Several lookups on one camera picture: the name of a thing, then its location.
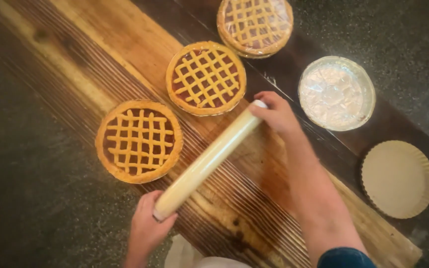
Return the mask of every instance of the hand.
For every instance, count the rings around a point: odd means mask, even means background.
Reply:
[[[128,240],[128,253],[125,267],[144,267],[146,259],[165,237],[178,217],[173,214],[159,223],[153,218],[155,201],[162,191],[153,191],[143,195],[138,202]]]
[[[255,99],[266,103],[269,109],[250,105],[249,111],[256,117],[264,119],[285,140],[289,135],[301,131],[299,122],[289,103],[273,91],[263,91],[254,95]]]

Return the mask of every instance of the pie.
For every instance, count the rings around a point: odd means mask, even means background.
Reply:
[[[175,165],[183,136],[168,107],[131,100],[105,116],[95,147],[104,167],[117,179],[145,183],[164,176]]]
[[[241,60],[226,46],[204,41],[184,47],[166,72],[171,100],[188,113],[205,116],[232,110],[246,92]]]
[[[286,0],[223,0],[217,25],[223,42],[236,53],[260,59],[286,45],[294,17]]]

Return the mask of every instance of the sleeve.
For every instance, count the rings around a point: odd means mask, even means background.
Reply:
[[[372,260],[358,249],[335,247],[326,251],[319,258],[318,268],[375,268]]]

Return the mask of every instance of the stacked pies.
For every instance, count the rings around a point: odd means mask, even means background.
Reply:
[[[178,52],[166,72],[171,100],[188,113],[206,116],[232,110],[246,92],[241,60],[226,46],[198,42]]]
[[[217,25],[221,39],[233,51],[262,59],[286,45],[294,18],[286,0],[223,0]]]
[[[132,100],[113,109],[102,120],[95,139],[104,167],[128,183],[145,183],[165,175],[178,160],[182,146],[175,115],[150,100]]]

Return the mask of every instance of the wooden cutting board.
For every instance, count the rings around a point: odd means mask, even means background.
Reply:
[[[180,161],[162,179],[135,186],[142,193],[169,186],[248,105],[242,100],[212,117],[176,108],[164,76],[181,48],[128,0],[0,0],[0,63],[90,146],[103,116],[125,100],[159,101],[177,115]],[[205,256],[253,267],[310,267],[284,160],[282,140],[262,125],[180,209],[176,229]],[[331,179],[375,263],[412,267],[421,250]]]

